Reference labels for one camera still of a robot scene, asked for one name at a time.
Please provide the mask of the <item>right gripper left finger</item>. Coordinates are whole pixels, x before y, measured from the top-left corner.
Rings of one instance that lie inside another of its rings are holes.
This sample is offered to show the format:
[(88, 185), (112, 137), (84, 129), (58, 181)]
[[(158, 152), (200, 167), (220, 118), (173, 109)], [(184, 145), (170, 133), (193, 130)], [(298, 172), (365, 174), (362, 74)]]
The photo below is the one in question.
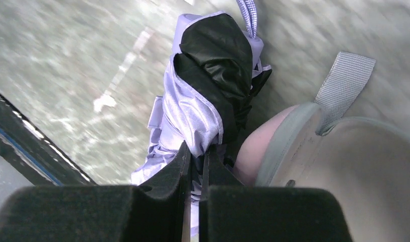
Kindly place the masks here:
[(190, 157), (139, 186), (35, 186), (0, 210), (0, 241), (189, 241)]

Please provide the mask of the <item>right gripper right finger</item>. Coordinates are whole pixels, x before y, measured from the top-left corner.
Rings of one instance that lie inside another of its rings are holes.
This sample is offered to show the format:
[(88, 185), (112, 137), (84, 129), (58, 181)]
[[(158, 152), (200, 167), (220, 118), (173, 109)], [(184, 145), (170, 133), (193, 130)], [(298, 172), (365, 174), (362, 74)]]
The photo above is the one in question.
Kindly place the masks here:
[(351, 241), (352, 237), (330, 192), (244, 186), (211, 146), (204, 155), (199, 240)]

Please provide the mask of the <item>lilac umbrella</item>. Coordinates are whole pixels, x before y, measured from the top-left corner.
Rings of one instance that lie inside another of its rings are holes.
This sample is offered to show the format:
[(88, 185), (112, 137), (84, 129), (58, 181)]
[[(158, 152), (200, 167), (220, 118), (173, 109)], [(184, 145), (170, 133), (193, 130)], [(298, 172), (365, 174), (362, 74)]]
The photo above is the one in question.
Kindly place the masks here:
[(211, 146), (219, 159), (246, 126), (252, 99), (272, 69), (263, 66), (254, 1), (237, 1), (246, 29), (226, 12), (181, 14), (172, 54), (155, 98), (145, 163), (131, 174), (142, 185), (172, 162), (182, 143), (191, 153), (190, 236), (199, 233), (203, 160)]

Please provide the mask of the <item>pink umbrella case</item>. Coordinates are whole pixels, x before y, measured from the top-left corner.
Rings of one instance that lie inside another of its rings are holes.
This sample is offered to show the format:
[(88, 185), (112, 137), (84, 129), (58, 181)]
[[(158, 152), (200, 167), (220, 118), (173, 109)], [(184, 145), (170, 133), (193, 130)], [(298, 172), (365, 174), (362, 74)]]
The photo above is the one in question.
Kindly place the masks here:
[(410, 136), (345, 117), (375, 60), (338, 53), (313, 102), (289, 107), (242, 144), (234, 175), (245, 185), (321, 188), (341, 204), (354, 241), (410, 241)]

